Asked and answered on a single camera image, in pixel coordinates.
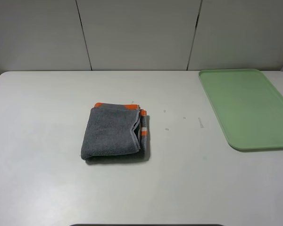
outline orange stripe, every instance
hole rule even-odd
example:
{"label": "orange stripe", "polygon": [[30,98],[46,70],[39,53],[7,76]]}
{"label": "orange stripe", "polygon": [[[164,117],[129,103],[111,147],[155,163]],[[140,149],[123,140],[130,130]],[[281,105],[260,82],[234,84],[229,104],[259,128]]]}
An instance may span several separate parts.
{"label": "orange stripe", "polygon": [[141,116],[146,116],[146,115],[147,115],[147,111],[141,110]]}
{"label": "orange stripe", "polygon": [[99,107],[101,106],[103,103],[96,103],[94,107]]}
{"label": "orange stripe", "polygon": [[140,106],[139,105],[124,105],[125,108],[129,109],[129,110],[136,110],[139,109]]}
{"label": "orange stripe", "polygon": [[142,131],[142,132],[141,132],[141,135],[142,135],[142,136],[146,136],[147,134],[148,134],[148,131]]}

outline towel fold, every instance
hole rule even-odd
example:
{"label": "towel fold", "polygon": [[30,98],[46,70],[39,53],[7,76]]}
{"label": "towel fold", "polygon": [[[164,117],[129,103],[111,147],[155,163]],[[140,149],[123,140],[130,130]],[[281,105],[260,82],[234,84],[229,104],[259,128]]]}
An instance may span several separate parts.
{"label": "towel fold", "polygon": [[145,152],[146,142],[146,111],[139,105],[97,103],[90,112],[81,158]]}

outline gray towel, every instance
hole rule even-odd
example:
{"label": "gray towel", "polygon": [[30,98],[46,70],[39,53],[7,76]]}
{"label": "gray towel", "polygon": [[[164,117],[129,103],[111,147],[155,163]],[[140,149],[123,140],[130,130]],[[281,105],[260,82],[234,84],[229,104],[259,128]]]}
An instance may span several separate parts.
{"label": "gray towel", "polygon": [[91,109],[81,158],[133,154],[140,149],[145,152],[146,135],[147,120],[144,113],[141,117],[140,109],[128,110],[125,105],[100,104]]}

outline green tray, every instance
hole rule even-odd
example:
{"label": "green tray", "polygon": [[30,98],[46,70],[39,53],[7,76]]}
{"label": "green tray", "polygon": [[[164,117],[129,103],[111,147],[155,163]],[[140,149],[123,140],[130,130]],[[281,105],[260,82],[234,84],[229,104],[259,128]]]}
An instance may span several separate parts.
{"label": "green tray", "polygon": [[283,96],[262,72],[205,70],[199,78],[230,146],[283,148]]}

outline table surface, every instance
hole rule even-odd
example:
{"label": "table surface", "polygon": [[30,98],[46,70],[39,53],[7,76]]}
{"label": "table surface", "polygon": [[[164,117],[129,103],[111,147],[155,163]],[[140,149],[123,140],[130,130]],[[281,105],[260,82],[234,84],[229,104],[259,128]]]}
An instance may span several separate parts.
{"label": "table surface", "polygon": [[[147,110],[148,161],[80,158],[96,102]],[[78,223],[283,226],[283,150],[231,148],[198,72],[2,74],[0,226]]]}

